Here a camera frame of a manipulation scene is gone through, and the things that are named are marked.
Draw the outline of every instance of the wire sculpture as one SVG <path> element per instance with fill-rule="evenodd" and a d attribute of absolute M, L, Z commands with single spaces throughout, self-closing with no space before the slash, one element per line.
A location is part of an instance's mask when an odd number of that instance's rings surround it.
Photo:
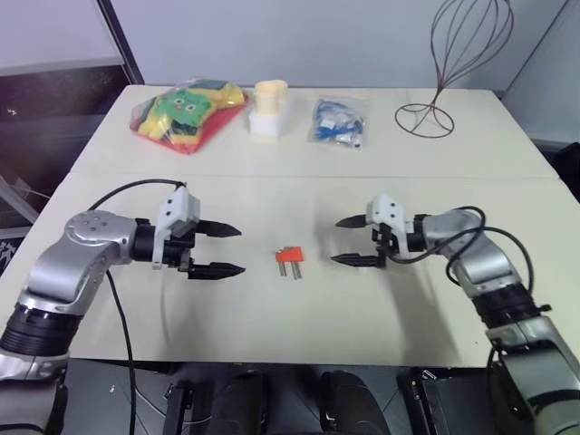
<path fill-rule="evenodd" d="M 442 56 L 436 54 L 438 30 L 449 23 Z M 443 138 L 455 130 L 455 121 L 437 105 L 451 84 L 491 61 L 508 43 L 514 29 L 510 0 L 444 0 L 433 18 L 430 48 L 437 91 L 429 103 L 411 103 L 395 112 L 395 121 L 405 131 L 421 138 Z M 469 48 L 479 46 L 466 59 Z"/>

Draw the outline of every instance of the wall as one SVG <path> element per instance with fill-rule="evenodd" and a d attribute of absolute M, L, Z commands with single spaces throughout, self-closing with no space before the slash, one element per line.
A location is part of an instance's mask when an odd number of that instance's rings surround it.
<path fill-rule="evenodd" d="M 529 137 L 580 141 L 580 0 L 570 0 L 503 102 Z"/>
<path fill-rule="evenodd" d="M 121 64 L 94 0 L 3 0 L 0 75 Z"/>
<path fill-rule="evenodd" d="M 433 87 L 430 24 L 441 1 L 112 3 L 146 83 L 206 76 L 240 84 L 276 77 L 303 86 Z M 506 50 L 457 85 L 505 90 L 563 2 L 512 0 L 516 27 Z"/>

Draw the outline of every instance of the green toy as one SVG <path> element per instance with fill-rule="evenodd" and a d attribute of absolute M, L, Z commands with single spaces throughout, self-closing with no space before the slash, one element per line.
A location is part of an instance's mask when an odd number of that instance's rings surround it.
<path fill-rule="evenodd" d="M 215 105 L 208 97 L 185 90 L 161 95 L 155 108 L 158 116 L 167 115 L 180 124 L 192 127 L 200 127 L 214 111 Z"/>

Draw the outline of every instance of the plastic bag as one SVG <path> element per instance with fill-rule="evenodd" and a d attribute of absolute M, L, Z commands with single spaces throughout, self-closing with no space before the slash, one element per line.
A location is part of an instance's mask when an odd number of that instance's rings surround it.
<path fill-rule="evenodd" d="M 320 97 L 314 106 L 310 140 L 329 141 L 349 148 L 360 148 L 364 135 L 365 100 Z"/>
<path fill-rule="evenodd" d="M 239 86 L 193 79 L 135 107 L 130 128 L 141 137 L 191 154 L 201 148 L 246 105 Z"/>

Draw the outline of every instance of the white table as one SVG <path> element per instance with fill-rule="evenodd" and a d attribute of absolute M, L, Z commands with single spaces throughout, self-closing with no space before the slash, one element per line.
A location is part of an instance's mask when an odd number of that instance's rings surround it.
<path fill-rule="evenodd" d="M 0 281 L 0 323 L 12 312 L 34 260 L 62 234 L 64 222 L 104 193 L 140 178 L 69 174 Z M 551 317 L 580 354 L 580 207 L 557 179 L 179 178 L 201 199 L 203 218 L 244 233 L 198 237 L 196 260 L 227 261 L 246 272 L 195 282 L 148 264 L 113 268 L 138 360 L 482 366 L 489 349 L 484 325 L 461 289 L 446 280 L 442 257 L 392 265 L 386 272 L 329 260 L 343 252 L 372 252 L 369 230 L 335 228 L 334 222 L 363 212 L 379 192 L 390 193 L 410 215 L 482 207 L 490 225 L 513 232 L 527 246 L 536 266 L 536 299 L 554 307 Z M 139 187 L 103 208 L 154 219 L 169 192 L 167 186 Z M 501 237 L 497 241 L 525 278 L 518 250 Z M 287 245 L 304 248 L 302 280 L 279 275 L 274 250 Z M 126 358 L 106 283 L 73 341 L 72 356 Z"/>
<path fill-rule="evenodd" d="M 133 107 L 165 91 L 128 86 L 79 157 L 72 172 L 268 177 L 404 177 L 557 179 L 526 134 L 490 91 L 448 90 L 440 106 L 456 130 L 425 140 L 401 130 L 398 107 L 428 102 L 433 90 L 292 89 L 294 120 L 278 142 L 252 138 L 237 116 L 205 148 L 183 156 L 129 130 Z M 321 94 L 369 98 L 367 140 L 359 151 L 307 141 Z"/>

